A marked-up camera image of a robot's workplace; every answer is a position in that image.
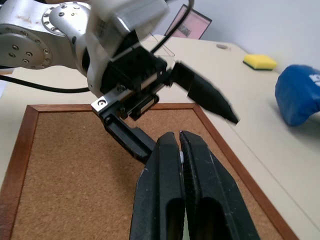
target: pink sign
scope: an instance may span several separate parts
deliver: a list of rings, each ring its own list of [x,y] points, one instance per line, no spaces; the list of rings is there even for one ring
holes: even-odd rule
[[[177,24],[186,10],[187,6],[184,4],[178,14],[175,16],[165,35],[167,35],[168,32]],[[175,31],[172,36],[188,39],[200,39],[206,29],[209,27],[211,21],[211,19],[192,9],[183,24]]]

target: black plastic part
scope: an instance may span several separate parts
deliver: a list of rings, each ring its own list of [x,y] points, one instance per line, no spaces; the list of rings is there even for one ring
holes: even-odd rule
[[[105,130],[135,159],[146,164],[156,145],[155,141],[140,128],[131,128],[122,121],[118,117],[118,109],[121,109],[121,103],[115,102],[98,113]]]
[[[82,57],[82,69],[87,73],[90,65],[90,56],[88,53],[88,49],[85,48],[83,57]]]
[[[117,84],[121,84],[139,92],[142,82],[153,74],[165,72],[166,68],[166,61],[139,46],[108,64],[102,76],[100,91],[106,94]]]
[[[133,109],[132,113],[130,114],[130,117],[135,121],[138,120],[145,112],[151,109],[158,102],[159,97],[157,95],[150,95]]]
[[[186,65],[177,62],[172,70],[172,81],[188,91],[188,97],[204,109],[237,124],[238,119],[227,100],[208,81]]]
[[[185,204],[179,147],[161,136],[136,184],[130,240],[182,240]]]
[[[204,140],[182,131],[180,142],[190,240],[259,240],[235,180]]]

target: cork surface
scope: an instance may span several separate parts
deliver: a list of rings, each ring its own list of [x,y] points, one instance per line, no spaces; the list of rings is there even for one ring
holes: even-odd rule
[[[137,122],[154,140],[180,130],[202,136],[236,180],[261,239],[282,239],[193,110],[150,110]],[[40,113],[12,240],[129,239],[134,160],[92,112]]]

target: blue bag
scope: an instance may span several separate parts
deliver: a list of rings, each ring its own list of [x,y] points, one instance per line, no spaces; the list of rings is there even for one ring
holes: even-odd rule
[[[288,125],[303,124],[320,111],[320,71],[306,65],[288,66],[275,85],[275,98]]]

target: cork board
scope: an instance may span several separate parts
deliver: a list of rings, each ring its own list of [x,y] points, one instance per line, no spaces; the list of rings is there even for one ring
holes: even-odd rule
[[[127,124],[155,141],[169,131],[200,135],[235,179],[261,239],[297,239],[199,106],[157,104]],[[129,239],[143,168],[89,105],[28,106],[0,192],[0,239]]]

